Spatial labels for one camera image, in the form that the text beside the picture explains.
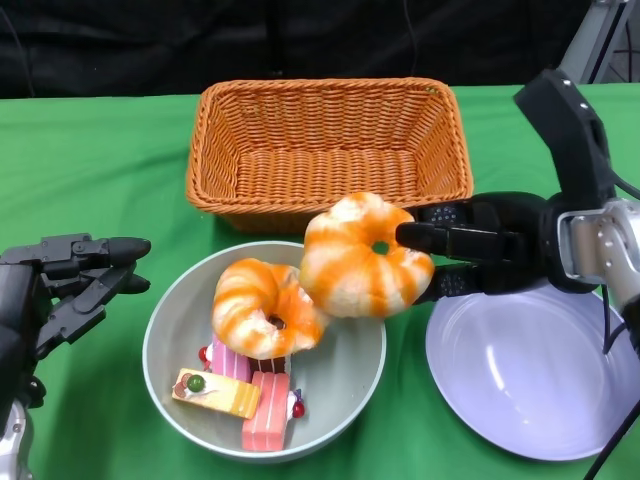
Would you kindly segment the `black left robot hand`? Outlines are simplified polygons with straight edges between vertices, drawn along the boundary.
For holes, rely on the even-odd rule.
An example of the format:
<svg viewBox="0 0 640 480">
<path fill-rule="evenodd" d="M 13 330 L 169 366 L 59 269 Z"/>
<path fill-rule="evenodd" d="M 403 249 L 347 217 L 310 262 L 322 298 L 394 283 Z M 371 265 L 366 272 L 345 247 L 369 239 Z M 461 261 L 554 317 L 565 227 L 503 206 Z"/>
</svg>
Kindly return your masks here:
<svg viewBox="0 0 640 480">
<path fill-rule="evenodd" d="M 106 317 L 118 294 L 146 292 L 134 273 L 151 242 L 135 237 L 94 239 L 88 233 L 44 237 L 1 254 L 1 421 L 11 406 L 43 404 L 37 363 L 73 343 Z"/>
</svg>

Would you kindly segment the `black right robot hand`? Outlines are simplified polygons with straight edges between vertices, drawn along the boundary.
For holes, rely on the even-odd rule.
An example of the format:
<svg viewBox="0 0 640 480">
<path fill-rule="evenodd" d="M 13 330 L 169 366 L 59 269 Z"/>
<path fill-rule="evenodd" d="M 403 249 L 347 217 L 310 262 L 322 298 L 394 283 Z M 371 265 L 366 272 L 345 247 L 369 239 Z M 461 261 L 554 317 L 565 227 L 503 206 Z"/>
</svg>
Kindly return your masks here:
<svg viewBox="0 0 640 480">
<path fill-rule="evenodd" d="M 418 304 L 475 293 L 502 295 L 562 283 L 550 205 L 524 192 L 493 192 L 413 210 L 395 230 L 403 247 L 452 259 L 435 268 Z"/>
</svg>

